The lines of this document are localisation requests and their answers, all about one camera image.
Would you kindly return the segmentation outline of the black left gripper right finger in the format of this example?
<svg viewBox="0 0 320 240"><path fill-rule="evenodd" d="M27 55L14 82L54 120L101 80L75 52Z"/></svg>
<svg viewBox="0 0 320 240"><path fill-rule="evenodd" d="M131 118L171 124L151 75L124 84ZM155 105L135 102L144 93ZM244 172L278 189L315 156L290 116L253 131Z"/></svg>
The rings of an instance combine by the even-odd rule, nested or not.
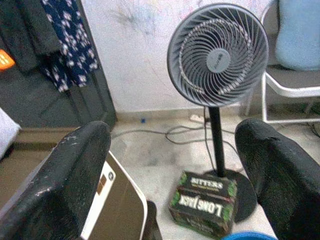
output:
<svg viewBox="0 0 320 240"><path fill-rule="evenodd" d="M240 161L278 240L320 240L320 165L255 118L235 129Z"/></svg>

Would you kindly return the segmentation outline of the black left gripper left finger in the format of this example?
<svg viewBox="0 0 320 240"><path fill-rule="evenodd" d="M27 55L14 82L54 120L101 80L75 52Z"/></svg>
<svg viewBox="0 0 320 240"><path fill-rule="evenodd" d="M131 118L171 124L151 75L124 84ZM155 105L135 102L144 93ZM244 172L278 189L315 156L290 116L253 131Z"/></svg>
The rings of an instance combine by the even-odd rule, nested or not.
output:
<svg viewBox="0 0 320 240"><path fill-rule="evenodd" d="M65 135L0 209L0 240L78 240L110 145L102 121Z"/></svg>

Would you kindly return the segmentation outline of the white framed brown panel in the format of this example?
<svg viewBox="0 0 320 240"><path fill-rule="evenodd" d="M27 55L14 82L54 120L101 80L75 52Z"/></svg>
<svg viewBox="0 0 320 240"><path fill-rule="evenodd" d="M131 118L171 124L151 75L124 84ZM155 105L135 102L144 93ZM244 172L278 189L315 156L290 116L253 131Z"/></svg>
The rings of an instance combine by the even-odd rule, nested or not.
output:
<svg viewBox="0 0 320 240"><path fill-rule="evenodd" d="M145 195L108 152L79 240L142 240L147 213Z"/></svg>

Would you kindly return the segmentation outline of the blue plastic bin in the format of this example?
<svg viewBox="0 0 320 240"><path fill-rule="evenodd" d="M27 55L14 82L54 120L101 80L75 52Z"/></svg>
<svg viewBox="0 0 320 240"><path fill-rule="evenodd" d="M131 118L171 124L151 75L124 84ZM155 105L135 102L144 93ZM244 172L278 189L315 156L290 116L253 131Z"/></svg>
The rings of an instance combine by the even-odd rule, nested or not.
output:
<svg viewBox="0 0 320 240"><path fill-rule="evenodd" d="M244 231L232 233L223 237L221 240L278 240L277 238L261 232Z"/></svg>

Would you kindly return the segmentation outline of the green black Long Jack box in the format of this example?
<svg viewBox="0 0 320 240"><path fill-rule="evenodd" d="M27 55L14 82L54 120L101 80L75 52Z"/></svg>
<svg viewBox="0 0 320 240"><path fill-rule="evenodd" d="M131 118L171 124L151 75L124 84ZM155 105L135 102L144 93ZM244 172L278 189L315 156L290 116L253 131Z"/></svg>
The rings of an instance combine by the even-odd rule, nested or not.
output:
<svg viewBox="0 0 320 240"><path fill-rule="evenodd" d="M168 209L178 225L221 239L232 231L237 196L238 185L233 179L183 171Z"/></svg>

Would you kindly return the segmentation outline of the white power strip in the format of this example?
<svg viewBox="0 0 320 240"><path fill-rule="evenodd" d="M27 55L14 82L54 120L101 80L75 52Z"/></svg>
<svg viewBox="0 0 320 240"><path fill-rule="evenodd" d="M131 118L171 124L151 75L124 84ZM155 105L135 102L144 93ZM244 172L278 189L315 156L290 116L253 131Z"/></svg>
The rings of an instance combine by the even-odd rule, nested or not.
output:
<svg viewBox="0 0 320 240"><path fill-rule="evenodd" d="M189 120L194 122L194 123L199 123L199 124L205 124L206 123L206 119L203 116L196 115L196 114L192 114L189 117Z"/></svg>

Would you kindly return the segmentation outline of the navy floral garment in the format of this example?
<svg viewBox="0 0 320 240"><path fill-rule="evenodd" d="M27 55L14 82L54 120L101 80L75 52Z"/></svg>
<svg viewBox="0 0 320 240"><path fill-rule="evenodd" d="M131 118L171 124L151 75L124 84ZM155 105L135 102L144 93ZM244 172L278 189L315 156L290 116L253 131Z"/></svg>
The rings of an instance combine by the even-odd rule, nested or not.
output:
<svg viewBox="0 0 320 240"><path fill-rule="evenodd" d="M84 87L88 75L99 68L82 14L76 0L41 0L48 21L55 31L60 50L48 56L49 63L41 67L59 92L72 86Z"/></svg>

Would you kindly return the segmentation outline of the orange object with white marks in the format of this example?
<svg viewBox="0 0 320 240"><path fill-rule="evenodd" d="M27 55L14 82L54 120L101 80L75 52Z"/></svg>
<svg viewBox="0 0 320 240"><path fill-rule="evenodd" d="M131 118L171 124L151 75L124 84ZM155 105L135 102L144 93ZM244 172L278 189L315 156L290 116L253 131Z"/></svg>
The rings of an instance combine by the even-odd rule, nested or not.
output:
<svg viewBox="0 0 320 240"><path fill-rule="evenodd" d="M15 61L3 49L0 49L0 71L10 69L15 64Z"/></svg>

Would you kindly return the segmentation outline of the grey standing fan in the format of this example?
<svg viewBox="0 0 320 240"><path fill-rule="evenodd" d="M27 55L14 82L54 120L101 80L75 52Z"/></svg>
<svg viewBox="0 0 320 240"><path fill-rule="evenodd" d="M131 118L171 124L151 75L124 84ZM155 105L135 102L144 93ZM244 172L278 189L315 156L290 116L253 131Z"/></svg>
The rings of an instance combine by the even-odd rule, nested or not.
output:
<svg viewBox="0 0 320 240"><path fill-rule="evenodd" d="M212 173L238 182L235 222L255 211L249 179L225 167L220 109L241 101L261 81L269 58L266 31L248 9L213 3L187 15L167 49L167 70L175 89L209 113L214 155Z"/></svg>

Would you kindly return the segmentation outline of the light blue cushion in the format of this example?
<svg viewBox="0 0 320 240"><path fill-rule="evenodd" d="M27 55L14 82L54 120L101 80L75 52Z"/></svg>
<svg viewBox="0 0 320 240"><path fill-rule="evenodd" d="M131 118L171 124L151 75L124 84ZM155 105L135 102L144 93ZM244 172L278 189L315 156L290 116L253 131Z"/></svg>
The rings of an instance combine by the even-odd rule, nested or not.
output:
<svg viewBox="0 0 320 240"><path fill-rule="evenodd" d="M285 68L320 70L320 0L278 0L275 57Z"/></svg>

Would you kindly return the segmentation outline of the black hanging garment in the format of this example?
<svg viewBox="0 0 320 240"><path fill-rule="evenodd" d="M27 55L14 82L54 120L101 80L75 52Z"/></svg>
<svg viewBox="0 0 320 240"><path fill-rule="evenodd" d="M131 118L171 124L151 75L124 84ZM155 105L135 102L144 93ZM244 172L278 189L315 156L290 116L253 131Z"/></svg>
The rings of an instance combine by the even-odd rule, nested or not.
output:
<svg viewBox="0 0 320 240"><path fill-rule="evenodd" d="M0 38L22 72L61 47L41 0L0 0Z"/></svg>

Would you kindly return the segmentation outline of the white metal chair frame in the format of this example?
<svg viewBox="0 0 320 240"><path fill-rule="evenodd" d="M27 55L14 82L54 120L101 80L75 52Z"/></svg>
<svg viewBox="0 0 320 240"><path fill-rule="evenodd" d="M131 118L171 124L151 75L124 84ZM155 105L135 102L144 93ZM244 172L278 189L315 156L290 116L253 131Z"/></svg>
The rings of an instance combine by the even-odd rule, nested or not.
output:
<svg viewBox="0 0 320 240"><path fill-rule="evenodd" d="M265 28L269 60L261 80L261 113L267 124L320 123L320 115L312 117L310 113L316 98L320 98L320 70L294 71L287 69L276 61L276 38L279 32L279 0L272 0L264 9L261 22ZM267 90L271 88L276 95L293 99L309 99L304 110L305 118L271 119L268 117Z"/></svg>

